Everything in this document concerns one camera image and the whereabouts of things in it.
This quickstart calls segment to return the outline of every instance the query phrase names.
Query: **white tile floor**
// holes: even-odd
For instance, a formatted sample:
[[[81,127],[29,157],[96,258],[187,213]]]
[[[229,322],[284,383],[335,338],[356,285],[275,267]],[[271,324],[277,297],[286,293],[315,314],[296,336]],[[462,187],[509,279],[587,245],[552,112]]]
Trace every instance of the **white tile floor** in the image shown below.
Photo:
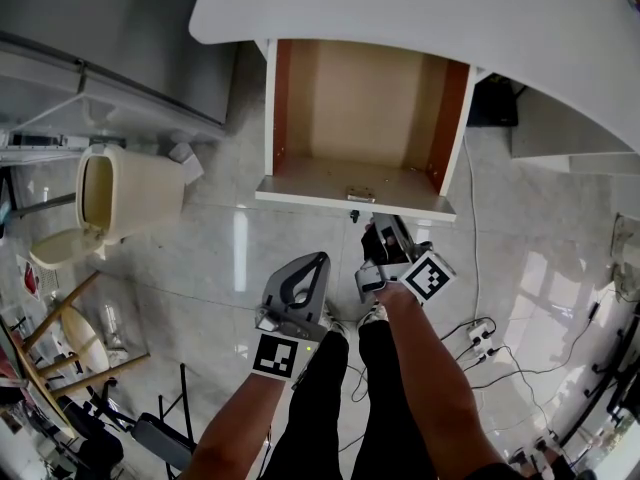
[[[236,77],[229,140],[195,146],[206,174],[188,188],[179,225],[132,236],[112,247],[106,261],[91,258],[60,272],[63,291],[93,268],[109,274],[99,278],[81,308],[89,314],[113,308],[130,352],[151,352],[145,366],[120,378],[131,411],[156,413],[158,394],[175,398],[178,365],[187,364],[196,436],[248,371],[252,309],[275,269],[302,254],[326,251],[332,262],[329,296],[341,317],[354,321],[366,310],[358,302],[353,275],[361,263],[360,236],[368,216],[353,224],[346,212],[254,199],[264,173],[264,65],[250,45],[241,50],[238,69],[246,76]],[[584,403],[582,390],[593,383],[591,363],[609,349],[628,310],[605,288],[614,221],[610,180],[512,162],[504,130],[469,129],[466,140],[473,167],[480,282],[478,286],[471,171],[463,149],[449,195],[456,222],[408,220],[414,238],[431,240],[458,274],[457,286],[441,296],[428,316],[438,332],[446,332],[473,316],[479,288],[478,314],[492,316],[498,325],[494,343],[508,344],[522,368],[545,369],[565,361],[592,303],[602,300],[595,324],[575,346],[571,360],[554,372],[527,376],[549,425],[562,434]],[[21,168],[17,178],[23,201],[42,200],[45,187],[48,196],[55,197],[73,190],[75,164]],[[64,207],[12,223],[13,239],[0,247],[3,265],[13,265],[15,250],[73,221],[72,207]],[[4,306],[25,301],[10,276],[0,278],[0,290]],[[357,336],[352,335],[350,364],[361,368]],[[461,331],[446,344],[457,354],[466,348],[465,340]],[[503,350],[469,370],[468,377],[473,386],[486,384],[511,371],[512,363]],[[343,446],[366,425],[368,400],[350,400],[357,381],[358,375],[349,370],[339,421]],[[529,445],[543,432],[544,418],[520,376],[477,390],[476,397],[482,424],[500,453]],[[286,425],[289,399],[287,390],[273,424],[275,441]],[[174,420],[184,432],[179,412]],[[124,439],[126,460],[139,478],[164,478],[158,459]],[[345,478],[358,449],[356,443],[340,455]]]

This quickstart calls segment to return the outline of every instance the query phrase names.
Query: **white cabinet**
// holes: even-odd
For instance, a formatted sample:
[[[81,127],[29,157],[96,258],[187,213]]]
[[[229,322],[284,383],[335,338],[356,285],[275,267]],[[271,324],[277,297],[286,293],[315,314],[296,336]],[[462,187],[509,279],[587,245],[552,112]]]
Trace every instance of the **white cabinet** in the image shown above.
[[[453,221],[475,68],[368,43],[269,43],[256,198]]]

